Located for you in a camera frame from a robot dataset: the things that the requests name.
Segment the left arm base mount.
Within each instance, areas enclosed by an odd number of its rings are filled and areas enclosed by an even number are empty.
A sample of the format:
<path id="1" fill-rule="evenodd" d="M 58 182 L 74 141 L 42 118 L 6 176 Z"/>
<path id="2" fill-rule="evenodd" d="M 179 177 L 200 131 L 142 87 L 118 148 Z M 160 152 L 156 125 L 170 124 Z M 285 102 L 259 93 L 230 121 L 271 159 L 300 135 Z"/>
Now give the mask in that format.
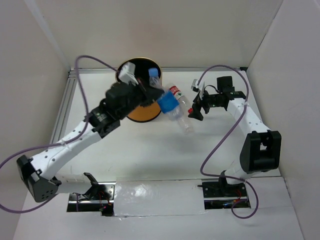
<path id="1" fill-rule="evenodd" d="M 86 194 L 70 193 L 67 213 L 100 213 L 101 216 L 114 216 L 116 182 L 99 182 L 98 190 Z"/>

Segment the blue label clear bottle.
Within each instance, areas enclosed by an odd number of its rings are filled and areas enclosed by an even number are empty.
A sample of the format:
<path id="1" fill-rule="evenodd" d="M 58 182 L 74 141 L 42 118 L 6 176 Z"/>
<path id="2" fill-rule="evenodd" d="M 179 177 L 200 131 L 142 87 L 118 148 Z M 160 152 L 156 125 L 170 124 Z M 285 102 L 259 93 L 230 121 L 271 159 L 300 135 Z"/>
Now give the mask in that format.
<path id="1" fill-rule="evenodd" d="M 158 69 L 150 68 L 148 73 L 150 86 L 164 91 L 163 95 L 157 100 L 162 113 L 167 115 L 171 121 L 177 122 L 185 134 L 192 133 L 194 128 L 191 120 L 188 118 L 188 115 L 184 114 L 182 107 L 173 93 L 160 83 Z"/>

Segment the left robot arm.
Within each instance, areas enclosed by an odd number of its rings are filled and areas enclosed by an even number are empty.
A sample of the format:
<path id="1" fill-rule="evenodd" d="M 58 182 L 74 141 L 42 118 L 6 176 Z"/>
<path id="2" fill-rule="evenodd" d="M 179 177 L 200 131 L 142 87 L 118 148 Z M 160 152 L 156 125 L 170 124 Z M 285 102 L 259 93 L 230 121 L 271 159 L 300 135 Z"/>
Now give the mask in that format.
<path id="1" fill-rule="evenodd" d="M 32 157 L 22 155 L 16 161 L 19 175 L 37 203 L 51 200 L 62 182 L 56 173 L 89 146 L 99 142 L 120 126 L 120 121 L 138 106 L 149 106 L 164 91 L 138 79 L 113 83 L 99 105 L 69 134 Z"/>

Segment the red label clear bottle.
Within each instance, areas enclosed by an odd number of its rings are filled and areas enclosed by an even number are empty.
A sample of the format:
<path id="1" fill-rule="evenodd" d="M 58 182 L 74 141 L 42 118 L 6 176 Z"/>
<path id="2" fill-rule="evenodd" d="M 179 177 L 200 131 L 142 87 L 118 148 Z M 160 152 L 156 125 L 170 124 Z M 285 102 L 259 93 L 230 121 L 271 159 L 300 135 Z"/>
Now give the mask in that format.
<path id="1" fill-rule="evenodd" d="M 188 116 L 190 113 L 193 112 L 193 108 L 190 101 L 183 94 L 183 92 L 177 87 L 176 84 L 168 83 L 165 86 L 165 88 L 172 92 L 176 100 L 179 102 L 179 105 L 181 106 L 184 115 Z"/>

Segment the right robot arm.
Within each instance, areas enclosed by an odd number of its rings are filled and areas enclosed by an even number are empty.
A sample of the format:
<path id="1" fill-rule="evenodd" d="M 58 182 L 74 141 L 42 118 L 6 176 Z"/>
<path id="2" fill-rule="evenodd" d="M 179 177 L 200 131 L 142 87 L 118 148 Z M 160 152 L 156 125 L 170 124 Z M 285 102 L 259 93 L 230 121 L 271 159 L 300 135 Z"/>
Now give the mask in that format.
<path id="1" fill-rule="evenodd" d="M 220 194 L 230 196 L 244 180 L 279 167 L 282 136 L 260 120 L 246 102 L 246 95 L 235 90 L 231 76 L 218 77 L 216 80 L 216 94 L 209 94 L 199 80 L 193 81 L 191 89 L 197 95 L 188 116 L 202 121 L 204 117 L 201 110 L 208 113 L 211 108 L 224 108 L 238 121 L 245 136 L 239 160 L 233 162 L 218 178 Z"/>

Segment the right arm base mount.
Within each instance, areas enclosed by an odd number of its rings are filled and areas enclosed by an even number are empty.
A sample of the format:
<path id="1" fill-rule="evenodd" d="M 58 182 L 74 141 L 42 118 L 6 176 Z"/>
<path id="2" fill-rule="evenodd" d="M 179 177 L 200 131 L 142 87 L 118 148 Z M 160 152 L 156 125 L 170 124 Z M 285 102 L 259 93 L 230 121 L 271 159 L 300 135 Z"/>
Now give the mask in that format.
<path id="1" fill-rule="evenodd" d="M 223 181 L 203 181 L 197 185 L 202 189 L 205 210 L 250 208 L 248 193 L 244 183 L 235 185 L 224 185 Z"/>

